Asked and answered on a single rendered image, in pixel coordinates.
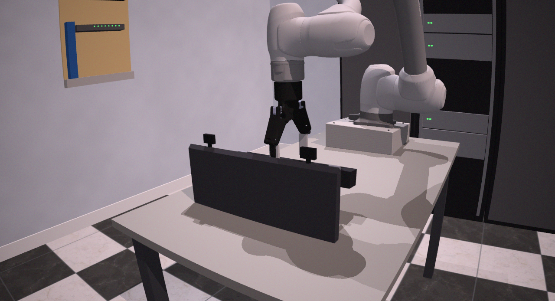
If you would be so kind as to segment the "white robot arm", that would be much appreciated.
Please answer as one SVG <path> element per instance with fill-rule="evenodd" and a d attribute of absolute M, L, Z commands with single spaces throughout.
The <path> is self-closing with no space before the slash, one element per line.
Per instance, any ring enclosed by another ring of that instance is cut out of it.
<path fill-rule="evenodd" d="M 304 80 L 304 57 L 349 57 L 372 46 L 375 30 L 361 15 L 360 1 L 337 1 L 309 18 L 295 3 L 271 8 L 266 38 L 272 80 Z M 389 65 L 369 65 L 361 83 L 360 112 L 349 115 L 355 125 L 394 128 L 393 111 L 428 114 L 445 103 L 445 85 L 427 65 L 419 0 L 393 2 L 404 67 L 398 76 Z"/>

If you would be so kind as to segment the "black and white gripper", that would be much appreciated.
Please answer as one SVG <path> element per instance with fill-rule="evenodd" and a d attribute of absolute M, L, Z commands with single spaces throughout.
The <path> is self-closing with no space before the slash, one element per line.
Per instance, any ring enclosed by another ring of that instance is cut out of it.
<path fill-rule="evenodd" d="M 308 147 L 311 125 L 303 99 L 303 81 L 291 83 L 274 82 L 275 100 L 278 107 L 271 107 L 269 124 L 266 129 L 265 144 L 269 144 L 270 157 L 280 158 L 279 141 L 285 125 L 293 120 L 299 130 L 300 147 Z M 307 126 L 306 126 L 307 125 Z"/>

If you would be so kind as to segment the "black rectangular panel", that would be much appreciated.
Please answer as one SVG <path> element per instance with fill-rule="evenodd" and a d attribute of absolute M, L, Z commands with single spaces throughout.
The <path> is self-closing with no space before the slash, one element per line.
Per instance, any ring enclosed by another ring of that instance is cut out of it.
<path fill-rule="evenodd" d="M 195 203 L 300 235 L 339 239 L 341 170 L 189 146 Z"/>

